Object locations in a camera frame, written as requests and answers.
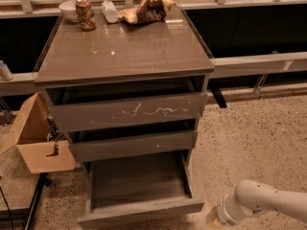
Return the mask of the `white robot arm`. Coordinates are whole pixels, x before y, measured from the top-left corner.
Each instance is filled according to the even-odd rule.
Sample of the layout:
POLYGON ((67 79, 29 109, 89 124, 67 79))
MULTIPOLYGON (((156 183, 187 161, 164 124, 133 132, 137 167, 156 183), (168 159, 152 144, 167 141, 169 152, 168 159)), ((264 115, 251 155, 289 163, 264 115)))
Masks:
POLYGON ((275 211, 292 219, 307 222, 307 194, 281 191, 254 180, 241 180, 224 195, 206 216, 209 226, 223 229, 240 224, 244 219, 275 211))

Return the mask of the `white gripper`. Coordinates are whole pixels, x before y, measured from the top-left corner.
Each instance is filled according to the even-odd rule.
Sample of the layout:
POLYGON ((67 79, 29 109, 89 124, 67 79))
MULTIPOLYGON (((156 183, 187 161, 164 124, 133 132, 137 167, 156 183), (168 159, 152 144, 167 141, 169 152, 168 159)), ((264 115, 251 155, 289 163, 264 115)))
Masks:
POLYGON ((215 229, 222 230, 223 224, 234 226, 246 219, 249 209, 242 206, 235 194, 229 194, 222 197, 216 207, 213 207, 206 216, 206 224, 215 229))

